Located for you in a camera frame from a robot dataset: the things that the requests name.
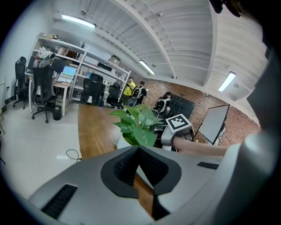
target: white desk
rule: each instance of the white desk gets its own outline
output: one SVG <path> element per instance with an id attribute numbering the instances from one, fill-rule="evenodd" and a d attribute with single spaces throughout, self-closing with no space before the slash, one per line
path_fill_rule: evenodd
<path id="1" fill-rule="evenodd" d="M 25 76 L 29 78 L 29 92 L 28 92 L 28 100 L 29 100 L 29 111 L 32 113 L 32 80 L 33 80 L 33 74 L 30 73 L 25 73 Z M 69 95 L 68 98 L 70 99 L 71 95 L 71 89 L 72 89 L 72 83 L 53 83 L 54 87 L 62 87 L 64 88 L 63 92 L 63 101 L 62 101 L 62 116 L 65 116 L 65 102 L 66 102 L 66 94 L 67 94 L 67 89 L 70 88 L 69 90 Z"/>

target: black trash can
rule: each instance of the black trash can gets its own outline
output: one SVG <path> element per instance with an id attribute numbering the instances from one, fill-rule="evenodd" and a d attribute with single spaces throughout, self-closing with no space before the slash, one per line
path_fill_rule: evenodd
<path id="1" fill-rule="evenodd" d="M 61 119 L 61 106 L 55 105 L 54 111 L 53 111 L 53 119 L 54 120 L 60 120 Z"/>

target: red brick wall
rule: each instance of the red brick wall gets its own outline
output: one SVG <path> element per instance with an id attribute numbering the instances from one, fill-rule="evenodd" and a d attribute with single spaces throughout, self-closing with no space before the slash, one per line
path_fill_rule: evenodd
<path id="1" fill-rule="evenodd" d="M 140 81 L 145 82 L 145 88 L 148 89 L 148 95 L 145 104 L 153 106 L 158 98 L 164 95 L 167 91 L 179 96 L 184 94 L 184 98 L 195 103 L 195 108 L 189 118 L 195 132 L 198 130 L 203 121 L 208 108 L 226 105 L 226 103 L 211 95 L 205 97 L 201 91 L 181 86 L 174 83 L 168 83 L 159 80 L 143 79 L 140 76 L 134 76 L 134 83 L 139 85 Z M 225 122 L 226 132 L 220 140 L 219 145 L 232 145 L 241 143 L 244 139 L 252 133 L 259 130 L 259 125 L 248 118 L 244 113 L 234 107 L 230 107 Z M 206 139 L 198 133 L 195 139 L 204 143 Z"/>

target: ceiling light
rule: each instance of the ceiling light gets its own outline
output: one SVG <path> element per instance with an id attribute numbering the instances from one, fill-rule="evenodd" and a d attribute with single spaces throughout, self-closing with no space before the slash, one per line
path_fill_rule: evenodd
<path id="1" fill-rule="evenodd" d="M 140 63 L 150 74 L 155 75 L 155 72 L 153 72 L 152 69 L 150 69 L 149 66 L 143 60 L 140 60 Z"/>
<path id="2" fill-rule="evenodd" d="M 230 72 L 223 82 L 223 84 L 220 86 L 219 91 L 224 91 L 224 89 L 227 88 L 227 86 L 233 81 L 233 79 L 236 77 L 236 73 Z"/>
<path id="3" fill-rule="evenodd" d="M 78 19 L 78 18 L 75 18 L 73 16 L 61 15 L 61 17 L 63 19 L 66 19 L 66 20 L 70 20 L 70 21 L 73 21 L 73 22 L 80 23 L 82 25 L 88 26 L 90 28 L 95 28 L 96 27 L 95 24 L 93 24 L 93 23 L 86 22 L 85 20 Z"/>

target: whiteboard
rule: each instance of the whiteboard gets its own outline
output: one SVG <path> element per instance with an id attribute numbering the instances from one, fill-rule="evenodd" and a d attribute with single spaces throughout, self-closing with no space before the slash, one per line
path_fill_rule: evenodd
<path id="1" fill-rule="evenodd" d="M 199 128 L 199 132 L 213 143 L 223 125 L 229 105 L 208 108 L 206 116 Z"/>

